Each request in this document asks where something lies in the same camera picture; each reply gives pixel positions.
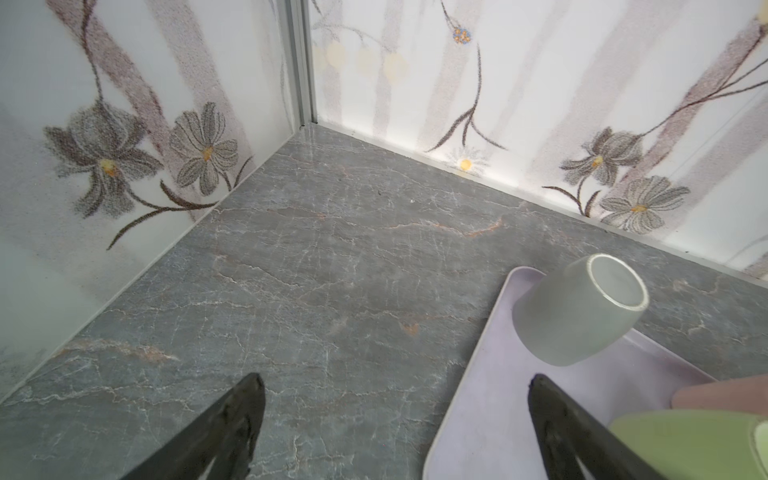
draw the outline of floral wallpaper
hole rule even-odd
[[[279,7],[0,7],[0,398],[296,130]]]
[[[321,123],[768,280],[765,0],[312,6]]]

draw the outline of lavender tray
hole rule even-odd
[[[546,480],[528,414],[528,384],[536,373],[549,376],[604,424],[625,413],[666,409],[680,387],[714,381],[636,330],[574,365],[542,362],[512,325],[512,305],[542,278],[528,266],[507,276],[429,450],[425,480]]]

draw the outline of marble surface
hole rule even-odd
[[[419,478],[505,275],[625,259],[638,329],[768,370],[753,284],[322,127],[301,130],[0,407],[2,478],[118,478],[248,372],[249,478]]]

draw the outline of gray flower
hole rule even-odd
[[[61,160],[59,177],[91,174],[91,188],[75,204],[83,217],[100,207],[112,217],[133,210],[127,182],[151,177],[163,167],[136,148],[145,133],[141,121],[103,101],[73,114],[66,130],[46,127],[43,131],[48,148]]]
[[[589,156],[582,160],[566,160],[560,168],[566,170],[565,181],[575,185],[594,174],[603,185],[613,185],[619,167],[637,164],[643,155],[642,137],[628,131],[613,133],[610,127],[584,144]]]
[[[653,176],[630,182],[627,198],[604,198],[600,206],[612,214],[601,222],[643,235],[664,225],[655,212],[673,210],[683,204],[682,196],[690,193],[688,187],[670,188],[667,178]]]
[[[170,134],[170,145],[187,159],[176,179],[179,187],[191,185],[199,178],[200,192],[210,195],[219,185],[219,175],[226,175],[237,163],[237,140],[220,141],[227,123],[216,111],[215,103],[206,103],[202,116],[201,120],[194,111],[179,115]]]

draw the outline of cup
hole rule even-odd
[[[622,260],[596,253],[551,273],[512,307],[515,330],[539,359],[568,366],[628,332],[649,303],[643,280]]]
[[[673,409],[730,410],[768,416],[768,375],[683,387]]]
[[[768,480],[768,418],[722,410],[631,413],[609,429],[668,480]]]

